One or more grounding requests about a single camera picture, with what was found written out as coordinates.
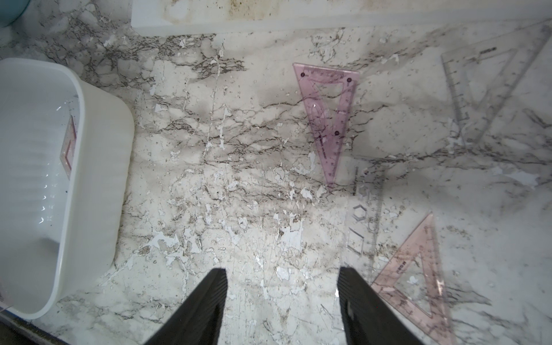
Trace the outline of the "pink isosceles triangle ruler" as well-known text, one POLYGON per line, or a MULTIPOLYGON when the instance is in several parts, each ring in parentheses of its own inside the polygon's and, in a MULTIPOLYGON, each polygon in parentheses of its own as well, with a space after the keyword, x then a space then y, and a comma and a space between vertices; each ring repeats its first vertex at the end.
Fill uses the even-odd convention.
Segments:
POLYGON ((374 291, 437 344, 455 344, 446 286, 428 214, 372 283, 374 291))

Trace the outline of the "clear triangle ruler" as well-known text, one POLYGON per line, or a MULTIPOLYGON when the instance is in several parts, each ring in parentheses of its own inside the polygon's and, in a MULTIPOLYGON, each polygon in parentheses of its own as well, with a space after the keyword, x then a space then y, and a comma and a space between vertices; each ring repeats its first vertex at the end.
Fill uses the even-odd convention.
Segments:
POLYGON ((535 24, 441 56, 465 144, 481 140, 550 38, 549 25, 535 24))

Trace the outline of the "pink scalene triangle ruler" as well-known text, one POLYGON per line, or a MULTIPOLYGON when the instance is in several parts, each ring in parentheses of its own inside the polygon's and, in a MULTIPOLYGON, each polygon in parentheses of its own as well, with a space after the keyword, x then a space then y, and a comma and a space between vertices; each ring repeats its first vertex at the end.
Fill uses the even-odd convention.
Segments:
POLYGON ((347 124, 359 82, 359 72, 293 63, 316 151, 329 188, 334 186, 347 124), (331 110, 322 99, 321 86, 339 86, 338 104, 331 110))

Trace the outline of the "clear stencil ruler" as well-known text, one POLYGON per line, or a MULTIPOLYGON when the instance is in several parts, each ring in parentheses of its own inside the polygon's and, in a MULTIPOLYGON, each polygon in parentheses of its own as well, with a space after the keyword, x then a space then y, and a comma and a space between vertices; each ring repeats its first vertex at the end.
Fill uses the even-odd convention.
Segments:
POLYGON ((342 264, 353 267, 368 282, 376 272, 376 241, 382 208, 385 173, 373 163, 355 167, 353 195, 346 209, 342 264))

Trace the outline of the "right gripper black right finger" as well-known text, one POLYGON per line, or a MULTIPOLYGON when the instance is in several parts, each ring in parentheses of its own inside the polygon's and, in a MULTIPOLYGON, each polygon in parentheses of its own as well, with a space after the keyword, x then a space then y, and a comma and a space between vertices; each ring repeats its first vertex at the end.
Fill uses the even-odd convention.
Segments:
POLYGON ((340 268, 337 288, 346 343, 421 343, 354 268, 340 268))

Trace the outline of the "white storage box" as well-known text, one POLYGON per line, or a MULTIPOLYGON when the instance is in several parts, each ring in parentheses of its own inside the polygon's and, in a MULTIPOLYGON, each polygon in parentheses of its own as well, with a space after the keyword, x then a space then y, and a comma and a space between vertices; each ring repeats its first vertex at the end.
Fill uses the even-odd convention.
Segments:
POLYGON ((38 319, 110 268, 134 134, 129 107, 71 69, 1 61, 1 307, 38 319), (60 152, 70 115, 68 179, 60 152))

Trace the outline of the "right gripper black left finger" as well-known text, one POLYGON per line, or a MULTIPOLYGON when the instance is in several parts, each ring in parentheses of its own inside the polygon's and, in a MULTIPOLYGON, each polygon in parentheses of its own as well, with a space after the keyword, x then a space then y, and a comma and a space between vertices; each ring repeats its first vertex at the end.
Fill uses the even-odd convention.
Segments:
POLYGON ((146 345, 217 344, 227 289, 226 270, 211 270, 146 345))

